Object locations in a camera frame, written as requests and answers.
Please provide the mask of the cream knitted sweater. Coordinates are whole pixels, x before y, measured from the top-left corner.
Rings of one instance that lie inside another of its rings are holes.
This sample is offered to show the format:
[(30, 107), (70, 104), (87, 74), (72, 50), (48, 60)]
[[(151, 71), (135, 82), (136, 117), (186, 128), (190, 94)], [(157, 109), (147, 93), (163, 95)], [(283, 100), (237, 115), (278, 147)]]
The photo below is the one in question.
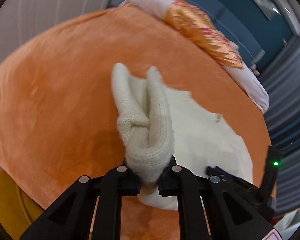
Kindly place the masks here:
[(205, 177), (207, 166), (218, 166), (252, 182), (253, 163), (242, 137), (188, 91), (167, 87), (157, 68), (149, 68), (141, 79), (117, 63), (111, 90), (126, 163), (141, 179), (138, 199), (143, 204), (177, 210), (177, 199), (160, 196), (157, 186), (171, 158), (197, 176)]

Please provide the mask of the grey blue curtain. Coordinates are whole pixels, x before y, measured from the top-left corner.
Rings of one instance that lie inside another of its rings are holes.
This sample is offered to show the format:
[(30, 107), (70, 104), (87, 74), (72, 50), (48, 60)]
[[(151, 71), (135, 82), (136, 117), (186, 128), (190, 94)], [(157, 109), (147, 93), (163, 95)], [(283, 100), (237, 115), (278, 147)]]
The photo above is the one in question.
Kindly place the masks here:
[(300, 207), (300, 37), (293, 37), (258, 78), (270, 103), (264, 119), (272, 146), (282, 153), (276, 214)]

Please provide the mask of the blue upholstered headboard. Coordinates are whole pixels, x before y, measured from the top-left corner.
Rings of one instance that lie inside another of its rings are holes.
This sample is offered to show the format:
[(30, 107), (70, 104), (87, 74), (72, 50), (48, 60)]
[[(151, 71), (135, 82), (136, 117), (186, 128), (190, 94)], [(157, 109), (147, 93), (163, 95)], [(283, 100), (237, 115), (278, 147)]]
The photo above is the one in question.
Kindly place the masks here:
[[(109, 0), (109, 8), (123, 0)], [(278, 13), (268, 19), (253, 0), (186, 0), (208, 14), (215, 27), (239, 46), (247, 66), (263, 71), (293, 33)]]

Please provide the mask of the orange floral satin pillow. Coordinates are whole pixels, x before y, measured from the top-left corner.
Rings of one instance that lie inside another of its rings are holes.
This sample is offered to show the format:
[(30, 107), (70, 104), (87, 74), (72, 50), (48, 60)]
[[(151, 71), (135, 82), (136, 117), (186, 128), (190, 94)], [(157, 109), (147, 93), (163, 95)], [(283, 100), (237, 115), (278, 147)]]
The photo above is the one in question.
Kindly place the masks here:
[(244, 63), (230, 41), (217, 30), (207, 13), (185, 0), (170, 4), (164, 21), (208, 53), (221, 66), (243, 69)]

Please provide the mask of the white bed sheet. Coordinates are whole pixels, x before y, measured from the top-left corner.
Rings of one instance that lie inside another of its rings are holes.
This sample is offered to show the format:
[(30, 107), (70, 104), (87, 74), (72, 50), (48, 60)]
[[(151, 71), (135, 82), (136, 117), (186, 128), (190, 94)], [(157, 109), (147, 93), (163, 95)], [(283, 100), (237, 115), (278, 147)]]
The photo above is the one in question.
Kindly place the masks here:
[[(168, 7), (175, 0), (124, 0), (120, 6), (133, 6), (139, 10), (164, 21)], [(233, 50), (239, 53), (239, 46), (230, 41)], [(269, 108), (269, 95), (253, 72), (244, 63), (243, 69), (221, 66), (241, 87), (262, 113)]]

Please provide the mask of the orange velvet bed cover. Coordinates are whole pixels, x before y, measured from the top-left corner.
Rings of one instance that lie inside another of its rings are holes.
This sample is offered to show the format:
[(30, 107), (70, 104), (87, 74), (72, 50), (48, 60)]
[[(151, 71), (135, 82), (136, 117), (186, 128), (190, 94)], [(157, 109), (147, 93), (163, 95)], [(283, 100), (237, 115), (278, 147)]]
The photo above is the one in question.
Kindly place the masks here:
[(0, 65), (0, 170), (47, 208), (81, 175), (100, 176), (123, 158), (110, 92), (117, 62), (137, 76), (156, 66), (242, 136), (255, 183), (270, 143), (260, 109), (210, 55), (135, 7), (60, 24)]

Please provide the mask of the white panelled wardrobe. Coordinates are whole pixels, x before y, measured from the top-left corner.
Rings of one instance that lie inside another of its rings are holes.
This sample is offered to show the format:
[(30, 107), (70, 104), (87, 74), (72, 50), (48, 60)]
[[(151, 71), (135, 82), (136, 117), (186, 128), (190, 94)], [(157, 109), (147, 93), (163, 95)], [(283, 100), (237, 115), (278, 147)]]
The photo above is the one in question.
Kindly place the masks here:
[(47, 29), (109, 0), (5, 0), (0, 7), (0, 63), (19, 46)]

